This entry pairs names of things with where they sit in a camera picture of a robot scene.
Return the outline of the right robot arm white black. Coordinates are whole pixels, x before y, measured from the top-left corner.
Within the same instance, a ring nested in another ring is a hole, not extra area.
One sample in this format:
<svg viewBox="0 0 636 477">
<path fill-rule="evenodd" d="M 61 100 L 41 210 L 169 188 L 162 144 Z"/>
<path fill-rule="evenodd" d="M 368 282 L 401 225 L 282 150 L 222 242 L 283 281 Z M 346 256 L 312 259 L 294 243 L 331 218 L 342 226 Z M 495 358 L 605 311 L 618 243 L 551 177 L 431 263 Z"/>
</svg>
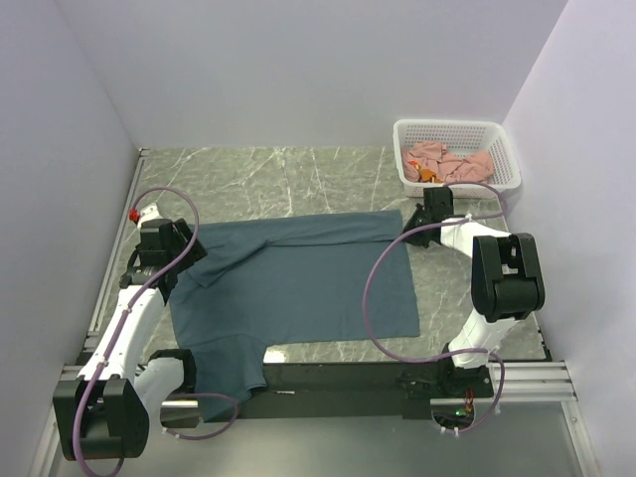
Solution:
<svg viewBox="0 0 636 477">
<path fill-rule="evenodd" d="M 535 239 L 530 234 L 510 234 L 469 220 L 463 222 L 450 206 L 426 209 L 415 206 L 406 222 L 408 232 L 442 223 L 409 236 L 416 246 L 433 241 L 471 259 L 473 310 L 458 335 L 448 344 L 452 362 L 438 369 L 436 384 L 447 396 L 457 397 L 471 384 L 468 369 L 480 368 L 496 352 L 520 321 L 543 307 L 545 287 Z"/>
</svg>

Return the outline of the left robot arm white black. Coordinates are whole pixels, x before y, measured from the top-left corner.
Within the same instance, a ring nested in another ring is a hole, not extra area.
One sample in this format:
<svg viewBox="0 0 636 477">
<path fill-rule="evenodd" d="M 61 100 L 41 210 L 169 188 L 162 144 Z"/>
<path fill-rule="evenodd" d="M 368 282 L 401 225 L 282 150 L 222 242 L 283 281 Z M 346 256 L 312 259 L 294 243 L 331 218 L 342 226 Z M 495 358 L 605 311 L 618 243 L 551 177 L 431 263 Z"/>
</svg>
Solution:
<svg viewBox="0 0 636 477">
<path fill-rule="evenodd" d="M 117 305 L 97 348 L 77 377 L 58 382 L 53 406 L 66 459 L 136 458 L 150 418 L 169 395 L 191 397 L 199 385 L 193 354 L 154 353 L 137 365 L 179 273 L 206 257 L 186 221 L 142 220 L 140 242 L 119 278 Z"/>
</svg>

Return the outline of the teal blue t shirt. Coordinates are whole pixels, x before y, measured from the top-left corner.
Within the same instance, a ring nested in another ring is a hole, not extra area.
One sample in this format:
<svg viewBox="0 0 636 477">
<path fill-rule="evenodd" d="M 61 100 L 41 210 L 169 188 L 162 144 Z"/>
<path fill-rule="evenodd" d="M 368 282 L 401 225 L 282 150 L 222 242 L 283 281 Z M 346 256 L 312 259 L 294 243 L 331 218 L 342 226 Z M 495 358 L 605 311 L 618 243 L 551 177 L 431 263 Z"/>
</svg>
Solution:
<svg viewBox="0 0 636 477">
<path fill-rule="evenodd" d="M 263 387 L 275 345 L 415 337 L 419 316 L 397 210 L 206 224 L 206 257 L 169 306 L 192 352 L 204 419 Z"/>
</svg>

